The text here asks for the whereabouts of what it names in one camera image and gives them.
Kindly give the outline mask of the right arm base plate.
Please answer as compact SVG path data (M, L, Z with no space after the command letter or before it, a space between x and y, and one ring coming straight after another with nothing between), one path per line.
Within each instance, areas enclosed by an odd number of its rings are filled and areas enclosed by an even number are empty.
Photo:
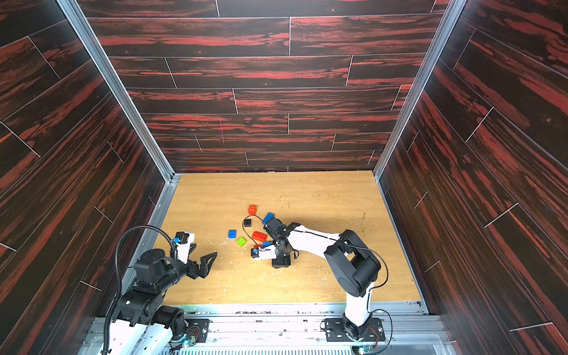
M327 342L384 342L385 332L379 318L370 317L357 326L345 317L326 318L320 324Z

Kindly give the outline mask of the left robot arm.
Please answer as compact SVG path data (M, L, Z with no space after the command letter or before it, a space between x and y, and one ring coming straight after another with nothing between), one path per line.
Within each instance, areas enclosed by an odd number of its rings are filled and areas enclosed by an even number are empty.
M162 249L145 251L134 264L135 283L119 292L104 324L102 354L159 354L169 347L175 352L205 341L208 322L188 321L184 310L165 306L169 288L185 277L209 275L217 252L199 263L167 257Z

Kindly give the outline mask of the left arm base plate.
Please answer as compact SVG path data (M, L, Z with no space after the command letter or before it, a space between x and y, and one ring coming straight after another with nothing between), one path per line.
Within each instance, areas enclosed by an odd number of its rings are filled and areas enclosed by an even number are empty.
M186 328L171 340L174 344L181 344L183 341L194 343L205 343L209 334L211 320L204 318L186 318Z

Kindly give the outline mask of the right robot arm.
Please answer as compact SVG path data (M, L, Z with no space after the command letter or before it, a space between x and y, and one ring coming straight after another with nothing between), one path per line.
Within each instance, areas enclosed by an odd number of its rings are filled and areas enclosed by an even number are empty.
M362 340L371 324L372 290L382 266L377 256L352 230L340 234L318 232L299 224L283 224L276 217L264 223L272 245L251 249L253 260L270 260L275 269L291 266L302 251L325 259L335 279L346 292L341 331L352 340Z

